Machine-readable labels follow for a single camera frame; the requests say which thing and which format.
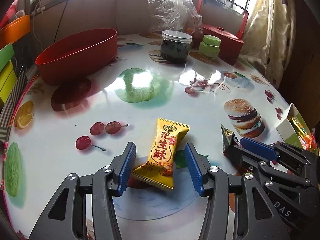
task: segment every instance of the clear plastic bag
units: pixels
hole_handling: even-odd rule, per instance
[[[192,0],[148,0],[151,16],[149,32],[173,30],[191,34],[203,33],[202,16],[197,13]]]

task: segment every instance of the yellow snack package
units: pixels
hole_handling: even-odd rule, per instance
[[[148,160],[136,168],[132,176],[161,189],[173,189],[173,159],[178,143],[190,126],[166,119],[157,119],[156,137]]]

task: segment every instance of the red oval basin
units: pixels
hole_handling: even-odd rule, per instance
[[[117,54],[116,34],[113,29],[88,30],[49,46],[36,59],[44,82],[60,85],[108,65]]]

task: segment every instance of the open cardboard box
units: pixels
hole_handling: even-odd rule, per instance
[[[302,126],[307,130],[308,135],[310,135],[311,133],[306,122],[303,120],[301,114],[293,103],[291,103],[289,107],[284,111],[281,120],[277,124],[277,130],[286,143],[295,145],[302,149],[302,145],[300,143],[298,135],[296,134],[294,128],[288,120],[288,117],[292,116],[295,116],[299,120]],[[318,155],[318,149],[313,150],[313,152]]]

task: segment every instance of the beige curtain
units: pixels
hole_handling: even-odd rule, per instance
[[[294,45],[294,0],[250,1],[241,54],[278,88]]]

